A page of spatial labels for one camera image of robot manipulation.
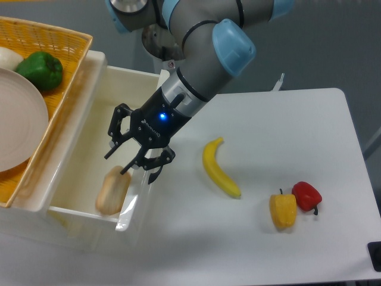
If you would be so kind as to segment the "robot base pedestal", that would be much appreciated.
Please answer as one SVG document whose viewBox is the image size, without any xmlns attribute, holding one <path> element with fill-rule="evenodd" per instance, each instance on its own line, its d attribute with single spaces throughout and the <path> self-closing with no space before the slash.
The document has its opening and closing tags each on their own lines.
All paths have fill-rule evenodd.
<svg viewBox="0 0 381 286">
<path fill-rule="evenodd" d="M 142 44 L 151 56 L 154 70 L 158 74 L 161 70 L 174 73 L 185 59 L 182 49 L 174 40 L 173 35 L 158 24 L 143 29 Z"/>
</svg>

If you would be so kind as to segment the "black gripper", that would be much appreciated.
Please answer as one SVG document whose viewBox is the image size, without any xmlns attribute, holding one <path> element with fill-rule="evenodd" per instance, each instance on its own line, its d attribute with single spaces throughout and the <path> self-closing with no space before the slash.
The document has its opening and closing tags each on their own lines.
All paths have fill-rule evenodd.
<svg viewBox="0 0 381 286">
<path fill-rule="evenodd" d="M 170 139 L 191 119 L 176 110 L 184 98 L 184 94 L 178 94 L 173 102 L 168 102 L 160 88 L 141 108 L 134 111 L 125 103 L 116 106 L 108 128 L 111 149 L 104 158 L 108 159 L 117 148 L 131 138 L 129 131 L 121 132 L 123 119 L 130 117 L 132 137 L 142 147 L 133 160 L 120 171 L 120 174 L 125 174 L 133 166 L 142 167 L 146 171 L 159 168 L 149 175 L 148 182 L 153 183 L 159 177 L 164 165 L 171 163 L 176 156 L 176 153 L 168 146 Z M 158 157 L 146 158 L 148 149 L 154 148 L 163 148 L 163 150 Z"/>
</svg>

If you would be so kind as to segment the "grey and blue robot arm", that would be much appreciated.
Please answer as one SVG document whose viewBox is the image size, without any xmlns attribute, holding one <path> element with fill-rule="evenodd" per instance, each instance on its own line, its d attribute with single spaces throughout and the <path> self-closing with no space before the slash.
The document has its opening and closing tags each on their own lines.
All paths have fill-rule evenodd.
<svg viewBox="0 0 381 286">
<path fill-rule="evenodd" d="M 167 28 L 183 63 L 140 108 L 114 109 L 108 129 L 115 151 L 129 139 L 140 150 L 128 168 L 150 171 L 149 181 L 173 161 L 171 138 L 254 59 L 246 26 L 287 14 L 293 1 L 107 1 L 118 29 L 132 32 L 153 24 Z"/>
</svg>

